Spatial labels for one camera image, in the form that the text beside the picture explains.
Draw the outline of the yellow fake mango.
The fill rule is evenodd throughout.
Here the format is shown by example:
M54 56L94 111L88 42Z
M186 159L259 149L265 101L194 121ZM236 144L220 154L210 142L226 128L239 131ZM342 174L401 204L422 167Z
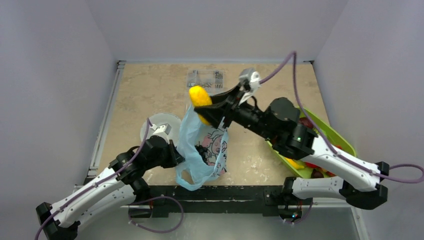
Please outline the yellow fake mango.
M212 104L212 99L208 92L200 85L191 87L188 90L188 95L194 108Z

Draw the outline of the blue plastic bag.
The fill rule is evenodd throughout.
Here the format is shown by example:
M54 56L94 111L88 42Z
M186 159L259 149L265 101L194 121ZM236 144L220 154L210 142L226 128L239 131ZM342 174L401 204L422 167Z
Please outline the blue plastic bag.
M190 106L182 120L176 150L184 162L176 169L176 183L195 191L227 172L229 134L201 122Z

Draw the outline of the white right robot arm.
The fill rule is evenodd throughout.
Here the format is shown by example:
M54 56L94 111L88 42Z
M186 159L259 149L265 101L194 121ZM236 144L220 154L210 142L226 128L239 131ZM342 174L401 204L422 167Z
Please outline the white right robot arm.
M382 185L389 174L385 162L369 163L327 143L325 138L300 123L300 110L286 97L274 99L266 110L242 100L239 86L216 95L202 87L188 91L194 111L214 128L237 123L267 140L281 156L316 165L332 177L305 179L288 177L280 196L288 204L309 198L334 198L353 207L373 210L388 200Z

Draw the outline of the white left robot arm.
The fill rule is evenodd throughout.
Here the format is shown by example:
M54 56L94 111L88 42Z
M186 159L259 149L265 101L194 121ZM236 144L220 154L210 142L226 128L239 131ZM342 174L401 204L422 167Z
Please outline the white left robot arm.
M185 162L172 140L153 135L141 144L118 154L99 175L79 190L55 202L43 202L36 207L40 224L34 239L44 234L49 240L74 240L82 227L113 208L148 205L156 200L169 199L154 195L144 180L153 168L174 168Z

